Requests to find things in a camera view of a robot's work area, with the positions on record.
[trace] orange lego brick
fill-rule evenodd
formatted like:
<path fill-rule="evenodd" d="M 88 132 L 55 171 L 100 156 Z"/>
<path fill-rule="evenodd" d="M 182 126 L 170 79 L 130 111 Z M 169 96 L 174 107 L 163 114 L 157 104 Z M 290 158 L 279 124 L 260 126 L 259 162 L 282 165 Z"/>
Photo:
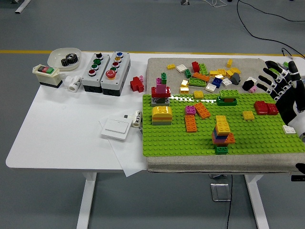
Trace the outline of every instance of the orange lego brick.
<path fill-rule="evenodd" d="M 208 109 L 205 108 L 205 106 L 203 105 L 203 103 L 197 103 L 194 105 L 198 115 L 202 118 L 208 118 L 211 117 L 210 112 L 208 111 Z"/>
<path fill-rule="evenodd" d="M 194 115 L 186 115 L 184 118 L 185 118 L 186 132 L 188 132 L 188 133 L 197 132 L 195 116 Z"/>
<path fill-rule="evenodd" d="M 224 143 L 225 144 L 234 144 L 235 143 L 235 138 L 234 138 L 233 133 L 229 133 L 229 135 Z"/>
<path fill-rule="evenodd" d="M 206 82 L 209 82 L 210 80 L 210 77 L 209 76 L 206 76 L 206 75 L 202 75 L 200 73 L 194 73 L 193 74 L 193 77 L 197 78 L 197 79 L 201 79 L 203 81 L 206 81 Z"/>

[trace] pink lego brick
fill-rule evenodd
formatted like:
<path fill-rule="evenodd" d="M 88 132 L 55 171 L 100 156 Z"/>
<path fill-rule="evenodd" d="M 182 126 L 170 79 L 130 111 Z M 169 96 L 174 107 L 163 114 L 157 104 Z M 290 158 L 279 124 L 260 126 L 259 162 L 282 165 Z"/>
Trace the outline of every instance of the pink lego brick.
<path fill-rule="evenodd" d="M 185 114 L 186 115 L 196 115 L 196 109 L 194 106 L 186 106 L 185 107 Z"/>

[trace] yellow lego brick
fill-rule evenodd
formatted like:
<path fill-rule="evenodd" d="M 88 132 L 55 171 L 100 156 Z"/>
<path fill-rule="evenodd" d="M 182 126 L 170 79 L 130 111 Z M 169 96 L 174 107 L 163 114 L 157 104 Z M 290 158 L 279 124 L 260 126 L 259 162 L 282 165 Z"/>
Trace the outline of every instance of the yellow lego brick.
<path fill-rule="evenodd" d="M 170 118 L 173 116 L 170 106 L 155 106 L 152 108 L 152 118 Z"/>
<path fill-rule="evenodd" d="M 227 122 L 227 119 L 225 117 L 225 115 L 216 115 L 216 122 L 219 123 L 219 122 Z"/>
<path fill-rule="evenodd" d="M 181 87 L 180 88 L 180 94 L 188 94 L 189 88 L 188 87 Z"/>
<path fill-rule="evenodd" d="M 210 71 L 210 77 L 215 77 L 216 75 L 218 75 L 218 71 Z"/>
<path fill-rule="evenodd" d="M 231 78 L 232 75 L 234 74 L 233 72 L 231 72 L 231 70 L 227 70 L 226 73 L 228 78 Z"/>
<path fill-rule="evenodd" d="M 225 69 L 217 69 L 218 75 L 226 75 Z"/>
<path fill-rule="evenodd" d="M 233 72 L 233 73 L 237 73 L 237 74 L 240 74 L 240 73 L 241 73 L 241 71 L 240 71 L 238 68 L 231 68 L 230 70 L 231 70 L 231 72 Z"/>
<path fill-rule="evenodd" d="M 189 85 L 189 82 L 187 80 L 182 80 L 181 87 L 187 87 Z"/>
<path fill-rule="evenodd" d="M 254 115 L 252 111 L 243 111 L 244 120 L 254 120 Z"/>
<path fill-rule="evenodd" d="M 175 69 L 175 68 L 176 68 L 176 66 L 175 66 L 174 64 L 169 64 L 169 65 L 167 66 L 167 69 L 168 69 L 168 70 Z"/>
<path fill-rule="evenodd" d="M 194 99 L 203 99 L 202 91 L 194 91 Z"/>
<path fill-rule="evenodd" d="M 233 62 L 233 61 L 232 61 L 232 59 L 229 59 L 229 60 L 228 60 L 228 63 L 227 63 L 227 68 L 230 68 L 230 67 L 231 67 L 232 62 Z"/>
<path fill-rule="evenodd" d="M 218 79 L 222 79 L 222 80 L 223 80 L 223 79 L 224 79 L 224 76 L 223 76 L 223 75 L 216 75 L 215 78 L 218 78 Z"/>
<path fill-rule="evenodd" d="M 227 122 L 218 122 L 216 123 L 216 132 L 219 136 L 229 135 L 230 127 Z"/>

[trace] stacked lego tower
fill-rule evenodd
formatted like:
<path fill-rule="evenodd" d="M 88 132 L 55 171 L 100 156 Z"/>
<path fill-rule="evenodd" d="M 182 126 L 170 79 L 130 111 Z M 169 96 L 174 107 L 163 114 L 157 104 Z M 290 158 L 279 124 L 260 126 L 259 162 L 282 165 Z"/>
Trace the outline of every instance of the stacked lego tower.
<path fill-rule="evenodd" d="M 225 115 L 216 115 L 216 126 L 212 132 L 212 142 L 215 145 L 215 153 L 223 155 L 228 153 L 228 145 L 234 144 L 235 139 L 230 131 Z"/>
<path fill-rule="evenodd" d="M 219 106 L 236 106 L 237 105 L 237 98 L 240 95 L 238 90 L 221 90 L 220 96 L 217 97 L 217 105 Z"/>
<path fill-rule="evenodd" d="M 156 86 L 152 87 L 152 107 L 170 105 L 171 89 L 166 86 L 166 80 L 166 73 L 156 79 Z"/>

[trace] red lego brick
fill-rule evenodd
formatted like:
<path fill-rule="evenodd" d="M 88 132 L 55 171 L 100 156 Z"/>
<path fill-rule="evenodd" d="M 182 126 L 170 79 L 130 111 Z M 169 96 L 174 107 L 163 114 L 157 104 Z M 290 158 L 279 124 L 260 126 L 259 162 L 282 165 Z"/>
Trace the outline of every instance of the red lego brick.
<path fill-rule="evenodd" d="M 275 104 L 266 104 L 268 108 L 268 115 L 277 115 L 278 110 Z"/>
<path fill-rule="evenodd" d="M 193 66 L 194 73 L 198 73 L 199 72 L 199 63 L 194 61 L 194 62 L 192 62 L 192 66 Z"/>
<path fill-rule="evenodd" d="M 256 101 L 254 103 L 254 108 L 258 115 L 267 115 L 268 114 L 268 107 L 264 101 Z"/>
<path fill-rule="evenodd" d="M 152 87 L 152 98 L 168 98 L 171 97 L 171 88 L 166 87 L 166 93 L 157 93 L 156 87 Z"/>
<path fill-rule="evenodd" d="M 140 79 L 136 76 L 130 81 L 130 88 L 132 89 L 133 92 L 139 91 L 143 92 L 144 91 L 144 85 L 140 81 Z"/>

